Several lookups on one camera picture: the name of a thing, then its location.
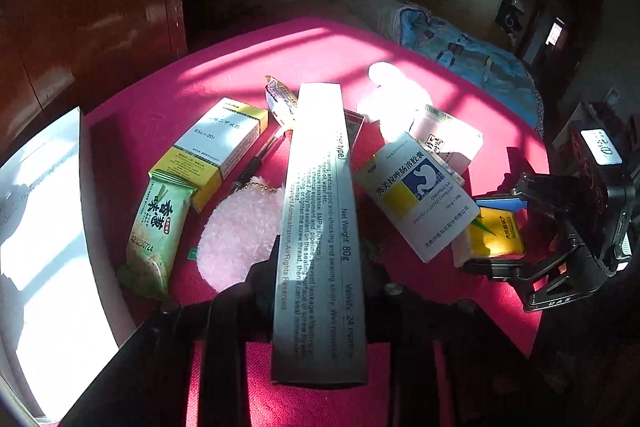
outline blue square logo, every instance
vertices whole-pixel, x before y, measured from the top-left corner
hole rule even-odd
[[[402,183],[420,201],[429,194],[441,181],[444,175],[428,159],[425,158],[416,165],[404,178]]]

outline table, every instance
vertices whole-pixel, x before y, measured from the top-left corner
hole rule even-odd
[[[300,18],[188,55],[128,87],[87,115],[98,209],[114,267],[125,260],[126,242],[148,183],[148,170],[220,98],[228,96],[266,107],[264,75],[271,74],[293,90],[303,82],[338,82],[344,106],[355,110],[356,104],[374,89],[367,70],[379,60],[395,64],[429,91],[436,107],[484,134],[484,145],[465,174],[466,188],[472,194],[496,190],[505,179],[509,182],[510,172],[517,174],[526,162],[536,172],[548,172],[545,147],[534,131],[462,78],[372,33],[325,20]],[[239,168],[267,140],[273,125],[272,122]],[[365,124],[353,150],[353,168],[364,165],[383,143],[377,124]],[[284,184],[288,156],[289,144],[285,142],[260,170],[271,186]],[[214,297],[187,254],[196,247],[213,208],[228,193],[230,181],[223,184],[203,213],[190,211],[185,223],[170,279],[170,292],[181,304]],[[525,314],[511,287],[455,269],[449,248],[429,264],[423,264],[372,201],[359,190],[356,198],[360,202],[360,235],[380,245],[380,259],[392,280],[435,301],[474,299],[526,355],[530,353],[540,313]],[[137,323],[155,306],[128,291],[124,295]],[[197,389],[198,356],[196,350],[191,396]],[[270,346],[248,346],[254,426],[385,424],[388,347],[369,349],[370,382],[348,391],[273,387],[270,356]],[[191,400],[189,421],[194,419],[195,406]],[[441,415],[443,424],[450,422],[446,416],[445,410]]]

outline label sticker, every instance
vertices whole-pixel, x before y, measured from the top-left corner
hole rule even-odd
[[[598,165],[617,165],[622,163],[622,158],[613,142],[602,129],[590,129],[581,131],[582,138],[587,143],[591,154]]]

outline window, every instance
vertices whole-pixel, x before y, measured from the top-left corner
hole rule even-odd
[[[552,46],[556,45],[558,42],[558,37],[562,33],[562,26],[557,22],[554,22],[554,25],[551,26],[551,31],[549,32],[549,36],[546,38],[545,44],[551,44]]]

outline plastic snack packet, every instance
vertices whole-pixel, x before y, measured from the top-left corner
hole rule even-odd
[[[195,191],[178,176],[151,172],[127,241],[127,262],[118,270],[122,285],[151,299],[168,296],[169,275]]]

